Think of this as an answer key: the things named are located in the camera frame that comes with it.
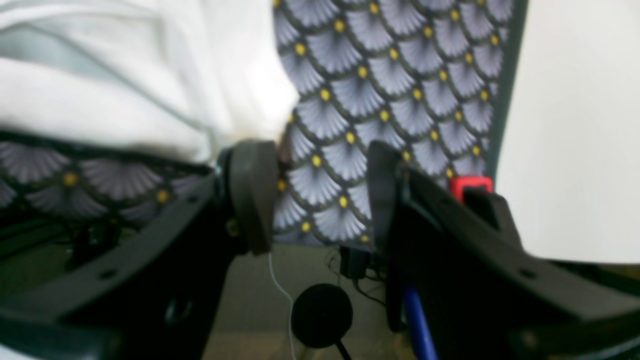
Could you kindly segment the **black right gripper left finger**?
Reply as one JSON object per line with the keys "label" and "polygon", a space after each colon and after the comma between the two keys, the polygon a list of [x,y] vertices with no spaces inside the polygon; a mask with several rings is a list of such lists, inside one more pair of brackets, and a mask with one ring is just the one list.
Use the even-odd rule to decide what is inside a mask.
{"label": "black right gripper left finger", "polygon": [[269,253],[274,241],[278,195],[278,150],[272,140],[243,140],[231,150],[231,203],[247,248],[254,255]]}

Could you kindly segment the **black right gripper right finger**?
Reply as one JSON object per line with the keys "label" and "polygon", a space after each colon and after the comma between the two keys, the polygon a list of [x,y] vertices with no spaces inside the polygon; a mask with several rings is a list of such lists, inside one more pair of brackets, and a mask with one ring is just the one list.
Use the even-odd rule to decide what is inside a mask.
{"label": "black right gripper right finger", "polygon": [[394,223],[399,205],[402,155],[383,141],[370,143],[367,153],[367,187],[374,244],[378,251],[392,251]]}

